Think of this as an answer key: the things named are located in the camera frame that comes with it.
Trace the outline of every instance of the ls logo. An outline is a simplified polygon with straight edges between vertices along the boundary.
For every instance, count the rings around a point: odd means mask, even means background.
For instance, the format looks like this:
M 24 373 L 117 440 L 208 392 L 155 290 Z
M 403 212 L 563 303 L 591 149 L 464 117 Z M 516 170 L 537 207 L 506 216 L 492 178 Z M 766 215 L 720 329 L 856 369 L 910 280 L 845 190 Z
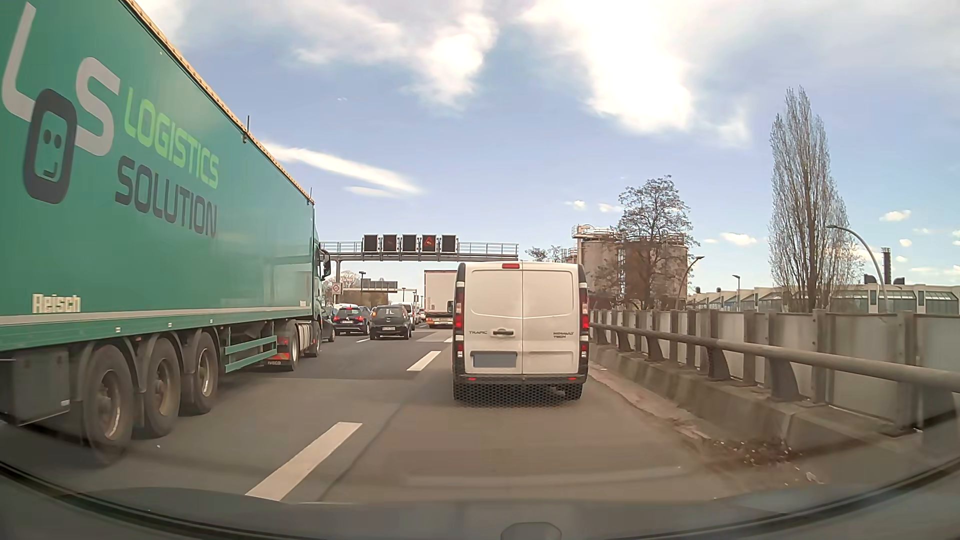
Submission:
M 120 93 L 120 78 L 95 58 L 87 57 L 77 70 L 77 99 L 103 123 L 100 135 L 77 125 L 77 109 L 52 88 L 43 89 L 34 101 L 16 89 L 16 78 L 34 24 L 36 8 L 27 2 L 16 27 L 16 37 L 3 73 L 3 104 L 12 114 L 30 122 L 23 159 L 23 185 L 31 197 L 59 204 L 70 187 L 74 148 L 105 156 L 113 144 L 113 115 L 106 103 L 90 92 L 96 79 L 114 94 Z

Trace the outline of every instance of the street lamp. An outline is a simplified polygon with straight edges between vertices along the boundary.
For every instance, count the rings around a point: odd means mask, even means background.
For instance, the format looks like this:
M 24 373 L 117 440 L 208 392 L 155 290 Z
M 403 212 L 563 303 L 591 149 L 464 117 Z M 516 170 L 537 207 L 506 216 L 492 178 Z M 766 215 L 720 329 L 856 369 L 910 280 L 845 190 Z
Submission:
M 740 310 L 740 277 L 736 274 L 733 274 L 736 278 L 736 310 Z
M 880 290 L 883 292 L 883 312 L 886 313 L 889 311 L 888 307 L 890 305 L 887 303 L 887 285 L 883 282 L 883 273 L 880 272 L 880 265 L 876 263 L 876 257 L 874 257 L 874 252 L 870 251 L 870 246 L 867 245 L 867 242 L 863 239 L 863 236 L 847 229 L 846 227 L 840 227 L 839 225 L 827 225 L 828 229 L 839 229 L 841 231 L 846 231 L 856 237 L 857 240 L 860 240 L 860 243 L 863 244 L 863 249 L 867 250 L 867 255 L 870 256 L 870 260 L 874 262 L 874 268 L 876 269 L 876 276 L 880 282 Z
M 363 303 L 363 277 L 366 276 L 367 273 L 361 270 L 358 274 L 360 274 L 360 302 Z
M 684 278 L 680 281 L 680 283 L 677 284 L 677 308 L 680 307 L 680 298 L 681 298 L 681 295 L 684 294 L 683 285 L 684 283 L 686 283 L 686 277 L 690 275 L 690 270 L 693 269 L 693 265 L 696 264 L 698 260 L 704 257 L 706 256 L 698 255 L 697 257 L 693 258 L 693 261 L 690 262 L 690 265 L 686 267 L 686 272 L 684 272 Z

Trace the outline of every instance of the highway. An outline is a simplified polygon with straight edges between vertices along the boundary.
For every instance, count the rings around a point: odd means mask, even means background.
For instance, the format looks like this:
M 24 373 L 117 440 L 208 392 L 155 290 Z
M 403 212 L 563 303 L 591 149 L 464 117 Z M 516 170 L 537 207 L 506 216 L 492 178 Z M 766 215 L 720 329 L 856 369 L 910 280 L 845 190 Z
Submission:
M 427 329 L 409 341 L 342 335 L 295 372 L 230 374 L 210 413 L 135 441 L 105 469 L 78 466 L 72 443 L 10 426 L 0 426 L 0 460 L 78 491 L 188 487 L 291 503 L 689 501 L 792 480 L 713 466 L 597 380 L 578 402 L 548 392 L 454 402 L 449 339 Z

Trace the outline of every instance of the van tail light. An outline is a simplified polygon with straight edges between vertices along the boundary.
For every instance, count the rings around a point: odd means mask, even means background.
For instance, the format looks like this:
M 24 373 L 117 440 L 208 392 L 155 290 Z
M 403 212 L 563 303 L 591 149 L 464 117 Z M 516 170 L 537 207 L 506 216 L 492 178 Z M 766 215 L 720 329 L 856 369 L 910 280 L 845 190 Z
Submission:
M 464 288 L 457 287 L 453 297 L 453 333 L 464 334 Z
M 587 284 L 580 283 L 580 335 L 589 335 L 590 312 L 587 307 Z

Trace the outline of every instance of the smiley face logo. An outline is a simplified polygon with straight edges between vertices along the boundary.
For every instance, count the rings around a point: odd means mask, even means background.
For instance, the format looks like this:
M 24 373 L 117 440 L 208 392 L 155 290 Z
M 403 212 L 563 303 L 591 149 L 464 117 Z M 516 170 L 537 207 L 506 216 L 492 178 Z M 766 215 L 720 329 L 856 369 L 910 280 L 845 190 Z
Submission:
M 41 91 L 23 160 L 23 184 L 31 197 L 51 205 L 66 197 L 76 135 L 77 110 L 70 100 L 50 88 Z

